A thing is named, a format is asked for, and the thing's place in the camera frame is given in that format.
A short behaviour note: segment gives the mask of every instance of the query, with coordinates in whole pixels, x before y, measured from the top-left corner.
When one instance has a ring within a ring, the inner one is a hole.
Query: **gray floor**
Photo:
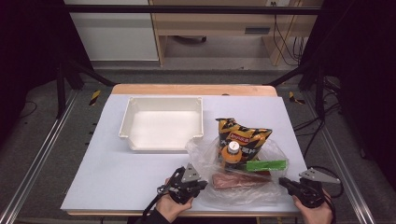
[[[219,83],[219,84],[262,84],[285,74],[294,66],[282,63],[273,67],[259,37],[209,37],[207,42],[172,38],[169,41],[165,65],[155,63],[134,63],[134,70],[122,63],[121,66],[97,64],[98,72],[116,82],[122,83]],[[86,85],[78,91],[76,102],[70,111],[66,124],[53,144],[52,150],[37,177],[24,204],[18,211],[15,223],[100,223],[100,217],[70,217],[59,208],[65,192],[73,181],[78,166],[90,142],[95,123],[111,88],[84,77]],[[290,102],[292,91],[296,99],[307,102],[312,93],[299,92],[296,87],[299,77],[295,77],[277,88],[279,96],[285,101],[292,125],[312,119],[309,104],[300,105]],[[89,105],[92,93],[101,94],[95,105]],[[28,172],[35,155],[42,147],[47,134],[55,122],[57,113],[56,85],[50,82],[32,90],[22,115],[12,135],[0,150],[0,209],[4,211],[12,200],[24,175]],[[331,95],[326,98],[326,106],[336,103]],[[304,152],[315,123],[296,133],[302,152]],[[325,128],[331,134],[334,147],[340,151],[353,181],[376,223],[396,223],[396,195],[374,161],[364,160],[353,134],[338,110],[326,117]],[[325,135],[319,134],[309,149],[307,165],[321,165],[336,171],[329,154]],[[326,185],[330,194],[339,190],[336,186]],[[350,195],[344,193],[334,199],[337,209],[337,223],[360,223],[356,207]],[[294,223],[293,218],[283,218],[283,223]],[[125,217],[106,217],[104,223],[125,223]],[[263,218],[262,223],[278,223],[276,218]]]

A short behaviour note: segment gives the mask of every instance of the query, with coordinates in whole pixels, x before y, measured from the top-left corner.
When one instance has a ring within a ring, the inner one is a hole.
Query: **clear plastic wrap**
[[[200,200],[207,205],[216,207],[255,202],[274,203],[282,193],[277,180],[286,175],[287,167],[284,170],[271,170],[270,175],[224,168],[218,161],[218,137],[210,143],[191,139],[186,149],[195,169],[202,179],[209,183],[200,194]],[[270,139],[262,146],[258,158],[260,161],[286,161],[288,163],[285,154],[276,142]],[[213,182],[214,176],[221,176],[220,181],[233,182],[233,187],[216,189]]]

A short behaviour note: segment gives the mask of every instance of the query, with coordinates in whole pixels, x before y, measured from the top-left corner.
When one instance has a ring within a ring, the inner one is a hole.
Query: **floor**
[[[116,82],[123,83],[229,83],[263,84],[281,77],[296,65],[289,55],[279,66],[272,66],[259,37],[209,37],[205,43],[197,39],[173,37],[169,39],[165,64],[155,62],[93,63],[98,73]],[[59,208],[67,187],[78,169],[85,150],[94,134],[101,108],[111,88],[83,77],[86,85],[82,91],[70,91],[69,99],[75,99],[67,112],[65,125],[53,130],[57,122],[56,83],[32,90],[21,112],[21,120],[13,134],[0,150],[0,210],[13,208],[11,222],[0,223],[125,223],[124,217],[70,217]],[[294,77],[277,87],[293,126],[315,117],[312,111],[313,94],[300,92]],[[89,105],[94,91],[101,94],[95,105]],[[290,92],[296,100],[290,100]],[[326,107],[337,103],[336,97],[326,97]],[[360,157],[357,143],[344,121],[339,108],[331,110],[326,117],[325,128],[314,138],[307,153],[307,165],[325,165],[339,173],[340,165],[333,163],[339,152],[350,174],[347,174],[346,192],[334,199],[337,208],[337,223],[396,223],[396,195],[387,185],[374,161]],[[302,152],[305,152],[318,124],[296,132]],[[46,139],[53,133],[52,139]],[[31,165],[40,164],[36,172]],[[27,173],[35,173],[30,185],[23,185]],[[325,186],[331,193],[339,188]],[[294,223],[294,218],[261,218],[261,223]]]

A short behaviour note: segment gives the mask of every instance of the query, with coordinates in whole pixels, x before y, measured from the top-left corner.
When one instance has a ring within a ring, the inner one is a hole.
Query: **white table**
[[[176,168],[189,162],[187,153],[181,154],[142,154],[129,149],[125,140],[118,136],[127,101],[132,96],[155,96],[153,88],[161,85],[128,86],[138,94],[124,94],[125,91],[113,91],[103,109],[92,140],[78,169],[78,173],[67,192],[61,207],[73,216],[137,216],[156,195],[156,188],[163,184]],[[186,86],[174,86],[184,90]],[[208,86],[225,91],[225,86]],[[240,86],[236,90],[260,87]],[[221,96],[202,95],[204,105],[204,141],[218,136],[216,118],[235,118],[247,127],[273,129],[270,139],[277,142],[290,160],[287,172],[289,179],[298,180],[298,174],[306,170],[301,150],[292,130],[283,100],[273,91],[270,96]],[[299,216],[299,210],[293,205],[286,193],[272,204],[247,204],[234,207],[210,207],[198,198],[193,201],[192,209],[182,216],[198,217],[281,217]]]

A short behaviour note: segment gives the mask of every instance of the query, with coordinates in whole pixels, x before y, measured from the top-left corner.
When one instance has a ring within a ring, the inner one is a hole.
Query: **plastic bag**
[[[274,203],[282,194],[282,188],[278,185],[279,177],[285,176],[287,168],[282,171],[269,171],[271,175],[257,175],[235,169],[224,170],[218,162],[219,138],[207,143],[197,139],[191,139],[186,149],[194,168],[201,178],[208,181],[205,190],[200,194],[200,200],[208,206],[234,206],[260,202]],[[276,142],[268,139],[258,154],[261,161],[288,161],[285,154],[280,150]],[[238,188],[216,189],[213,184],[214,175],[232,174],[239,177],[253,178],[251,185]]]

